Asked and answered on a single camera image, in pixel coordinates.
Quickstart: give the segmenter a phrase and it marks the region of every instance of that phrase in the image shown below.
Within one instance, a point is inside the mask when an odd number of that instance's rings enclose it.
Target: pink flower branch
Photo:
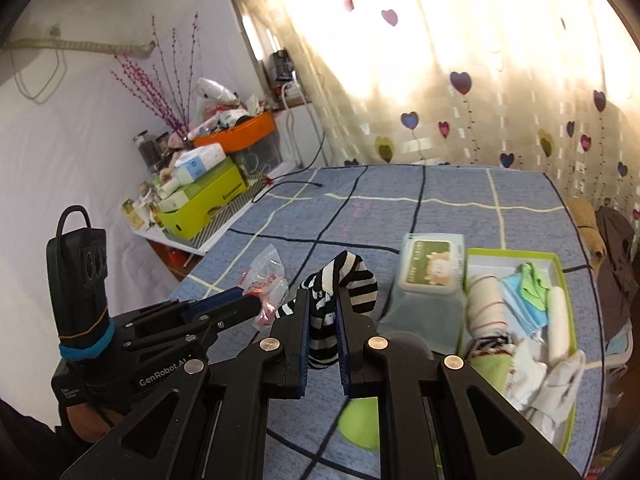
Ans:
[[[184,104],[184,97],[182,95],[182,88],[180,85],[180,78],[178,77],[178,69],[176,63],[176,43],[178,42],[176,30],[174,28],[172,32],[172,54],[174,62],[175,82],[177,84],[177,92],[180,99],[179,102],[176,98],[174,86],[172,85],[171,79],[169,77],[167,66],[164,60],[164,52],[162,51],[162,47],[160,46],[160,39],[158,37],[158,31],[156,30],[156,19],[153,16],[151,17],[153,36],[156,40],[156,45],[158,46],[162,70],[164,71],[166,84],[169,87],[169,92],[173,98],[173,102],[170,103],[166,98],[166,94],[162,87],[163,81],[160,78],[158,68],[155,64],[152,65],[153,74],[155,75],[155,79],[153,79],[140,65],[130,60],[129,57],[118,56],[114,54],[115,59],[120,64],[123,76],[119,76],[113,70],[111,70],[111,73],[113,74],[116,81],[124,86],[124,88],[127,89],[127,91],[129,91],[130,94],[133,95],[133,97],[135,97],[143,105],[145,105],[148,110],[151,110],[157,117],[160,117],[167,124],[167,126],[171,128],[172,131],[181,132],[181,136],[183,134],[186,134],[190,120],[189,108],[191,104],[191,81],[193,79],[193,56],[195,51],[195,43],[197,41],[197,19],[198,13],[196,12],[193,20],[193,30],[191,32],[191,63],[189,66],[186,107]]]

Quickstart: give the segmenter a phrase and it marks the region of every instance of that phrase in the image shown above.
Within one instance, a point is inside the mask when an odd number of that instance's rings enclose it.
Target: blue rubber band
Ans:
[[[111,339],[113,339],[113,334],[116,331],[115,324],[113,323],[113,319],[109,318],[109,325],[107,330],[105,330],[104,335],[98,339],[93,345],[89,346],[89,348],[69,348],[68,346],[64,346],[62,343],[58,346],[60,348],[60,355],[63,359],[67,361],[82,361],[84,359],[95,359],[97,358],[104,350],[109,346]]]

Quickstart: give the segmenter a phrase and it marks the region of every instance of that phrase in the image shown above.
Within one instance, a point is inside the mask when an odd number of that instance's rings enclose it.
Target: dark jacket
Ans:
[[[608,343],[629,320],[631,302],[638,290],[630,260],[635,231],[624,216],[610,207],[598,209],[596,221],[608,253],[598,275],[604,337]]]
[[[71,429],[61,410],[62,426],[49,426],[16,412],[0,399],[0,478],[58,480],[90,444]]]

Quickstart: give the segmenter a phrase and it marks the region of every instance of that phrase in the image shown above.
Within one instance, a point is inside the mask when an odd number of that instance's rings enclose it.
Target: black and white striped sock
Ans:
[[[311,292],[309,311],[309,368],[327,368],[338,361],[335,329],[335,295],[339,287],[349,291],[353,311],[370,312],[376,305],[378,282],[357,254],[343,251],[300,283]],[[285,303],[276,317],[293,314],[296,300]]]

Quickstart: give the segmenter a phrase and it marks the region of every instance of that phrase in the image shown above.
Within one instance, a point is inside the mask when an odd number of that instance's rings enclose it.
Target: white wall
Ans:
[[[314,124],[311,120],[310,114],[316,122],[316,126],[320,134],[319,137],[322,139],[322,123],[320,122],[318,114],[316,114],[312,105],[309,105],[308,109],[305,106],[296,106],[291,110],[279,112],[275,117],[276,126],[280,132],[280,151],[282,152],[283,160],[296,161],[297,159],[297,155],[292,153],[292,151],[297,151],[289,140],[292,139],[292,141],[298,145],[298,150],[300,150],[304,168],[311,164],[311,161],[314,160],[316,153],[318,153],[318,148],[320,147],[318,134],[314,129]],[[329,165],[337,164],[338,166],[341,166],[343,164],[343,161],[341,160],[333,160],[333,154],[331,147],[329,146],[328,139],[324,140],[322,151],[324,152]],[[322,158],[322,153],[319,153],[318,158],[316,158],[316,161],[311,167],[322,168],[323,166],[325,166],[324,158]]]
[[[229,0],[33,0],[13,37],[42,36],[60,23],[65,40],[148,43],[155,14],[168,45],[173,26],[186,40],[196,9],[196,68],[241,98],[260,92]],[[19,51],[15,60],[34,91],[49,78],[55,53]],[[107,229],[112,314],[162,300],[175,286],[119,211],[148,179],[133,136],[165,127],[113,79],[109,70],[118,65],[109,56],[67,52],[66,61],[59,88],[36,105],[18,94],[8,54],[0,54],[0,397],[48,424],[57,421],[49,381],[59,354],[44,251],[62,210],[81,203],[94,226]]]

